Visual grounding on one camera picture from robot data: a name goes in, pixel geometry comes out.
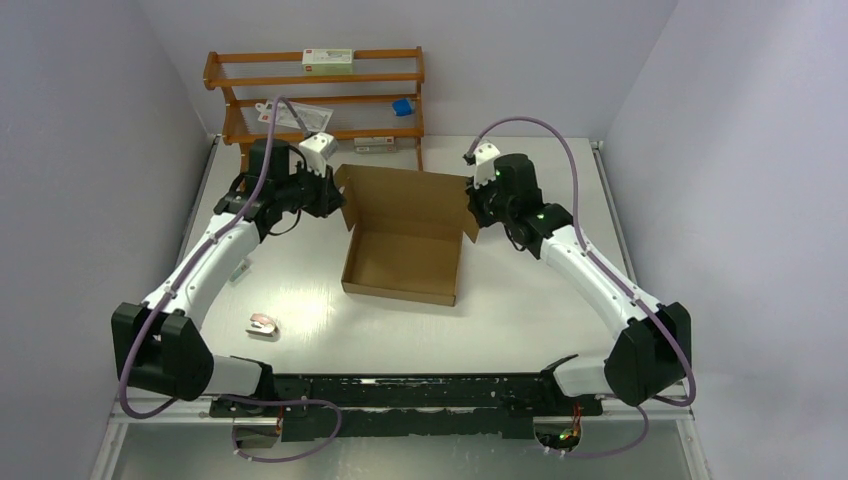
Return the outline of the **brown cardboard box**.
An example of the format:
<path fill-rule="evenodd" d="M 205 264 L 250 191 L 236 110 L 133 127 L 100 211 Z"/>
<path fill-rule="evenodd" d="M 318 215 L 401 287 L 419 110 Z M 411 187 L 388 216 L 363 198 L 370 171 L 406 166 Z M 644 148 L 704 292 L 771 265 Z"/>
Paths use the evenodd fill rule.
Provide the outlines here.
<path fill-rule="evenodd" d="M 347 164 L 334 180 L 351 233 L 343 290 L 454 306 L 463 242 L 479 234 L 465 177 Z"/>

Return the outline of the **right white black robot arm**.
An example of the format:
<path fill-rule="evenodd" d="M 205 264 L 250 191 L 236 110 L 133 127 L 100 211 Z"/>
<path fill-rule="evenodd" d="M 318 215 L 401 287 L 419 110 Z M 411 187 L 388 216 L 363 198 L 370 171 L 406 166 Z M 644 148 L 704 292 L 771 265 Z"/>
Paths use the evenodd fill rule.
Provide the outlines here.
<path fill-rule="evenodd" d="M 519 251 L 529 252 L 563 278 L 594 309 L 614 341 L 596 357 L 556 362 L 539 391 L 542 406 L 562 414 L 578 396 L 611 395 L 638 406 L 691 370 L 691 316 L 678 302 L 664 304 L 626 279 L 586 240 L 572 214 L 547 203 L 524 154 L 476 153 L 466 192 L 481 228 L 500 224 Z"/>

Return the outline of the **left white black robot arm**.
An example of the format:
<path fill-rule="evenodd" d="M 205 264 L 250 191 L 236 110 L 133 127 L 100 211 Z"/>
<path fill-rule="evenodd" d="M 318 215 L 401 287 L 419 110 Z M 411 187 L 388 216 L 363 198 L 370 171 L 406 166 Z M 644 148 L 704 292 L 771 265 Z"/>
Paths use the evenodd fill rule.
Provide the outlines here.
<path fill-rule="evenodd" d="M 249 414 L 273 409 L 277 388 L 270 366 L 213 353 L 203 321 L 243 260 L 286 213 L 326 218 L 345 204 L 328 161 L 338 148 L 327 133 L 297 145 L 260 138 L 216 203 L 208 226 L 175 271 L 139 303 L 122 303 L 111 318 L 121 389 L 178 400 L 236 395 Z"/>

